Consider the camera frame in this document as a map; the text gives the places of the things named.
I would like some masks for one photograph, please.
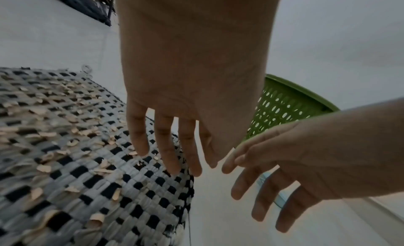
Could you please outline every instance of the white floor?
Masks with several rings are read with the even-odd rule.
[[[377,4],[389,6],[374,8],[377,14],[368,15],[366,4],[375,6],[371,1],[318,0],[316,6],[313,0],[282,0],[268,73],[303,85],[340,108],[403,96],[404,11],[395,11],[400,0],[379,0]],[[364,6],[359,16],[350,10],[358,5]],[[321,22],[322,16],[327,17],[324,10],[343,18],[330,16]],[[310,22],[304,21],[302,11],[312,18]],[[371,28],[375,20],[381,25]],[[0,66],[80,71],[83,64],[93,68],[96,82],[126,99],[117,26],[107,27],[57,0],[0,0]],[[271,207],[263,223],[250,217],[258,187],[241,201],[231,199],[230,189],[240,171],[224,176],[220,169],[211,170],[204,163],[203,168],[194,184],[185,246],[388,245],[342,201],[320,204],[288,234],[280,234],[274,229],[278,207]]]

